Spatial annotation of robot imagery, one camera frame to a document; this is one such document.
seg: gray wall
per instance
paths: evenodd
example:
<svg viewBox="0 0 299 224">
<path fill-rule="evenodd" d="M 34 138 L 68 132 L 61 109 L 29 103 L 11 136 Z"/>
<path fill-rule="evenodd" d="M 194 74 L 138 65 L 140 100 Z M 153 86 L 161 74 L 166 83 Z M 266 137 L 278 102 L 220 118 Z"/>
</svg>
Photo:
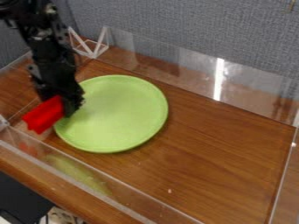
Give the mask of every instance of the gray wall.
<svg viewBox="0 0 299 224">
<path fill-rule="evenodd" d="M 290 0 L 57 0 L 89 38 L 109 25 L 299 80 L 299 4 Z M 22 44 L 0 26 L 0 67 Z"/>
</svg>

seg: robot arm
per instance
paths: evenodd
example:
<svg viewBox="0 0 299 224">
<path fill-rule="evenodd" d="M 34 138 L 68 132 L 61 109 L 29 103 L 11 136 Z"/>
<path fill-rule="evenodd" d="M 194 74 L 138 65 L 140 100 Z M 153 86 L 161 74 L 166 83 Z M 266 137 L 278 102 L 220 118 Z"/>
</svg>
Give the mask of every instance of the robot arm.
<svg viewBox="0 0 299 224">
<path fill-rule="evenodd" d="M 66 26 L 50 0 L 0 0 L 0 19 L 15 28 L 32 50 L 28 66 L 32 83 L 42 101 L 61 97 L 64 115 L 82 103 L 82 90 L 74 81 L 76 62 Z"/>
</svg>

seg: wooden surface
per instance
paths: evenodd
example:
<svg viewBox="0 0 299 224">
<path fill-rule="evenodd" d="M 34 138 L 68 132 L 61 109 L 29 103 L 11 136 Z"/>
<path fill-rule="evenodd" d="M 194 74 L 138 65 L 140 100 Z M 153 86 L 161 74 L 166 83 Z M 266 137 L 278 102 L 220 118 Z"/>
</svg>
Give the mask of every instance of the wooden surface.
<svg viewBox="0 0 299 224">
<path fill-rule="evenodd" d="M 92 60 L 81 67 L 78 79 L 102 74 L 140 77 Z M 73 149 L 53 132 L 44 142 L 204 223 L 265 223 L 294 129 L 177 87 L 142 78 L 162 90 L 169 103 L 166 124 L 150 141 L 113 155 L 94 155 Z M 34 97 L 30 91 L 28 89 L 28 99 Z M 26 103 L 21 97 L 15 101 L 13 95 L 9 94 L 9 101 L 1 98 L 5 106 L 0 113 L 6 116 L 11 115 L 5 112 L 6 105 L 21 107 Z M 89 209 L 94 211 L 97 202 L 86 199 L 81 203 L 86 197 L 82 191 L 76 190 L 77 197 L 69 199 L 65 192 L 68 188 L 72 192 L 73 186 L 66 185 L 64 190 L 53 191 L 54 184 L 50 181 L 48 185 L 40 184 L 48 177 L 38 171 L 33 177 L 25 175 L 23 167 L 14 162 L 13 155 L 6 154 L 0 161 L 0 169 L 41 195 L 89 223 L 100 223 L 97 215 L 89 216 L 86 212 Z M 108 208 L 100 215 L 113 215 L 109 212 Z M 124 218 L 120 222 L 112 220 L 109 223 L 133 223 L 129 221 Z"/>
</svg>

